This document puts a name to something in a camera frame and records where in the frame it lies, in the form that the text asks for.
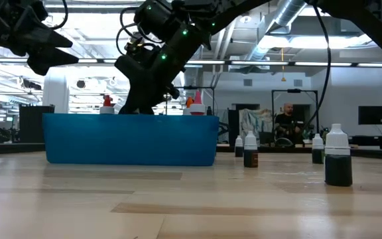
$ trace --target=blue bin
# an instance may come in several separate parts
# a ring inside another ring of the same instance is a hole
[[[44,114],[50,163],[211,166],[219,118]]]

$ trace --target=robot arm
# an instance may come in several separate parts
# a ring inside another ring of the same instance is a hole
[[[208,49],[210,37],[236,17],[270,0],[146,0],[135,12],[134,22],[145,34],[152,33],[165,44],[149,50],[140,39],[128,44],[127,54],[115,63],[131,90],[121,114],[136,110],[152,113],[151,107],[169,93],[179,97],[172,81],[200,45]],[[305,0],[333,17],[348,19],[382,48],[382,2],[380,0]]]
[[[0,0],[0,46],[17,56],[28,55],[28,65],[42,76],[52,66],[77,63],[78,58],[57,49],[72,42],[42,23],[48,16],[42,2],[22,1]]]

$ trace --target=ceiling light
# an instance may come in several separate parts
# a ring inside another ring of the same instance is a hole
[[[83,2],[82,0],[72,0],[73,2],[77,1],[77,2]],[[93,0],[95,2],[117,2],[117,3],[130,3],[130,2],[134,2],[134,3],[143,3],[145,2],[145,0]]]
[[[116,63],[116,59],[105,59],[105,60],[104,60],[104,63],[110,63],[110,64],[113,64],[113,63]]]
[[[64,9],[63,5],[54,5],[54,4],[48,4],[45,5],[46,8],[55,8],[55,9]],[[89,9],[90,5],[69,5],[69,9]],[[94,9],[124,9],[128,7],[137,7],[136,5],[92,5],[92,8]]]
[[[79,59],[79,63],[97,63],[97,59]]]
[[[0,92],[0,95],[3,96],[26,96],[28,94],[27,92]]]
[[[224,60],[189,60],[187,64],[225,64]]]
[[[243,61],[236,60],[232,61],[233,65],[242,65],[242,66],[286,66],[288,62],[271,62],[271,61]]]
[[[264,36],[257,46],[269,49],[274,47],[286,48],[290,47],[290,43],[286,37]]]
[[[249,23],[251,21],[251,17],[250,16],[242,16],[239,21],[242,23]]]
[[[343,49],[353,44],[353,39],[349,37],[330,37],[331,49]],[[325,37],[294,37],[290,41],[292,48],[326,49],[328,44]]]
[[[83,80],[78,80],[78,81],[76,82],[76,86],[77,86],[79,89],[83,89],[83,88],[85,88],[85,86],[86,86],[85,81],[83,81]]]
[[[26,58],[0,58],[0,63],[26,63]]]
[[[382,63],[359,63],[358,67],[382,67]]]
[[[328,66],[327,62],[296,62],[295,66]],[[331,63],[331,66],[351,66],[351,63]]]
[[[185,65],[185,68],[203,68],[203,65]]]

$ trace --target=black t-shirt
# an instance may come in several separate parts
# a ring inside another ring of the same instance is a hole
[[[282,124],[292,124],[294,121],[294,118],[292,116],[288,116],[286,114],[279,114],[275,118],[275,123]]]
[[[286,130],[289,130],[289,125],[291,125],[294,122],[293,116],[288,116],[286,114],[279,114],[275,118],[275,124],[279,124],[279,126],[285,128]],[[285,132],[281,132],[277,130],[277,137],[286,137],[290,138],[290,135],[285,135]]]

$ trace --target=monitor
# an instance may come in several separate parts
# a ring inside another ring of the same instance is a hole
[[[359,125],[382,125],[382,106],[359,106]]]

